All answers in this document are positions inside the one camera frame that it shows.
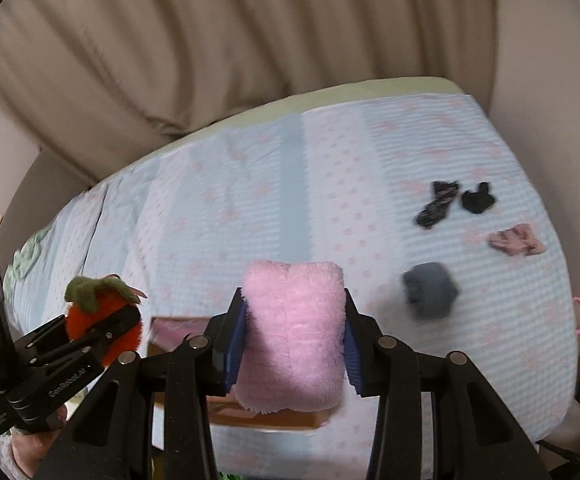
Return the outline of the person's left hand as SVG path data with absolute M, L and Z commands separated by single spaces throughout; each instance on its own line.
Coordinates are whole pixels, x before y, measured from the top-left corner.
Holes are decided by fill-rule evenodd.
M 62 405 L 55 416 L 58 419 L 58 429 L 40 432 L 40 434 L 13 434 L 12 454 L 14 462 L 20 471 L 27 477 L 37 471 L 43 457 L 47 455 L 58 434 L 65 427 L 68 411 L 66 405 Z

